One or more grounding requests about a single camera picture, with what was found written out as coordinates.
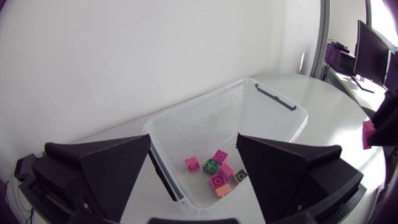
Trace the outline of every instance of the pink toy block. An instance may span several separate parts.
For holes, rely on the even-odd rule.
[[[221,175],[221,174],[213,175],[213,176],[211,176],[211,177],[209,178],[209,180],[210,180],[211,188],[212,188],[213,190],[215,190],[215,189],[217,189],[217,188],[219,188],[219,187],[221,187],[221,186],[226,185],[225,178],[224,178],[224,176]]]
[[[223,163],[224,163],[224,161],[225,161],[227,156],[228,156],[228,153],[217,149],[216,153],[213,156],[213,159],[215,161],[217,161],[220,165],[223,165]]]
[[[186,159],[185,165],[190,172],[200,168],[199,161],[196,156]]]
[[[371,120],[362,122],[362,146],[363,149],[370,149],[372,146],[368,146],[368,138],[375,133],[373,123]]]
[[[229,167],[227,163],[224,163],[220,166],[218,173],[223,175],[223,177],[228,180],[230,177],[232,177],[234,171],[232,170],[232,168]]]

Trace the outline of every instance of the white table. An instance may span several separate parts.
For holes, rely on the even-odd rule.
[[[314,78],[297,74],[259,75],[254,78],[306,108],[308,123],[297,138],[297,143],[315,146],[339,144],[343,147],[342,159],[364,174],[361,183],[367,191],[356,208],[343,221],[350,224],[364,223],[372,207],[375,191],[384,185],[386,176],[382,148],[362,150],[361,123],[367,119],[365,113],[335,87]],[[154,114],[156,113],[105,130],[79,142],[140,135],[142,126]],[[255,195],[243,195],[239,203],[220,208],[209,215],[196,217],[185,213],[177,202],[172,201],[147,157],[121,222],[147,223],[151,217],[189,220],[235,217],[241,223],[264,223]],[[35,215],[33,223],[44,223],[44,221]]]
[[[384,93],[386,90],[366,78],[363,82],[359,82],[359,84],[361,84],[363,88],[371,90],[374,93],[362,90],[350,76],[339,73],[332,67],[329,69],[327,81],[346,93],[360,106],[372,109],[373,111],[377,111],[384,100]]]

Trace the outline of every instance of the monitor stand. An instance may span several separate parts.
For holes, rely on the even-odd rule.
[[[370,92],[370,93],[374,93],[373,91],[371,91],[371,90],[368,90],[368,89],[365,89],[365,88],[363,88],[362,86],[361,86],[361,84],[359,84],[359,82],[357,81],[357,79],[355,78],[355,76],[351,76],[351,78],[354,80],[354,82],[360,87],[360,89],[361,90],[363,90],[363,91],[367,91],[367,92]]]

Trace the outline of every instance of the white surface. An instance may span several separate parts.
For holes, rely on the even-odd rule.
[[[278,97],[296,110],[289,110],[258,88]],[[236,138],[238,133],[257,138],[291,142],[307,123],[305,108],[251,78],[243,78],[201,97],[182,103],[148,120],[144,133],[150,134],[153,147],[167,173],[184,196],[179,202],[193,213],[203,214],[224,207],[236,200],[234,188],[250,192],[246,179],[239,185],[228,181],[233,189],[218,200],[210,189],[209,175],[203,171],[189,172],[183,161],[196,156],[200,167],[217,149],[228,153],[226,162],[237,172],[244,169]]]
[[[47,141],[73,142],[239,77],[296,72],[302,58],[300,72],[309,73],[318,6],[7,1],[0,13],[1,179]]]
[[[331,0],[330,1],[329,39],[348,46],[350,52],[355,51],[358,19],[366,22],[364,0]]]
[[[384,100],[384,93],[386,90],[373,83],[372,81],[365,78],[363,82],[359,80],[359,76],[357,77],[357,81],[361,86],[365,89],[371,90],[374,93],[370,93],[368,91],[363,91],[355,82],[351,79],[350,76],[344,75],[342,73],[336,72],[332,67],[330,67],[330,73],[334,75],[338,82],[343,85],[343,88],[349,94],[352,99],[355,99],[360,106],[364,106],[366,108],[372,109],[373,111],[377,111]]]
[[[381,147],[362,150],[362,121],[368,119],[363,110],[335,87],[302,75],[261,75],[256,80],[265,83],[306,108],[308,123],[296,142],[314,146],[339,144],[341,157],[363,174],[362,184],[367,188],[364,197],[343,221],[347,224],[364,223],[376,189],[384,185],[386,170]],[[144,123],[154,114],[135,119],[115,128],[95,134],[79,142],[120,138],[142,133]],[[203,219],[236,217],[242,224],[264,223],[254,193],[236,194],[239,203],[231,203]],[[137,182],[122,217],[122,223],[147,223],[151,217],[196,219],[186,214],[168,195],[158,178],[149,157],[144,162]],[[38,215],[34,223],[44,223]]]

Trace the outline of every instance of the computer monitor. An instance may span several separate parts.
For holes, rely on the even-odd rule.
[[[389,90],[398,90],[398,53],[391,53],[390,64],[388,66],[386,80],[384,85]]]
[[[383,85],[386,77],[389,48],[364,22],[358,21],[358,39],[355,51],[355,74]]]
[[[45,145],[20,188],[49,223],[67,223],[76,212],[119,223],[150,148],[135,136],[83,144]]]

